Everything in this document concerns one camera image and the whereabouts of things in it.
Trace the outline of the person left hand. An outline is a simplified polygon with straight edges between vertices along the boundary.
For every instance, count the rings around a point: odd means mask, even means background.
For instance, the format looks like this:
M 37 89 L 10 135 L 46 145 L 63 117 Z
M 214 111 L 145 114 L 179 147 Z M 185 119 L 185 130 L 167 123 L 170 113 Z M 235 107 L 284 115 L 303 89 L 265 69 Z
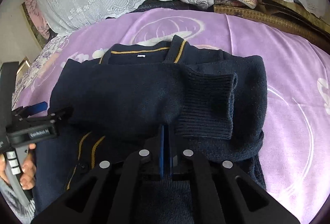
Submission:
M 35 186 L 36 166 L 34 164 L 34 155 L 33 155 L 33 151 L 35 149 L 36 149 L 36 144 L 29 145 L 28 155 L 26 156 L 24 163 L 22 164 L 22 175 L 20 178 L 20 185 L 23 190 L 31 190 Z M 5 169 L 6 169 L 5 156 L 1 154 L 1 179 L 3 179 L 7 185 L 10 185 Z

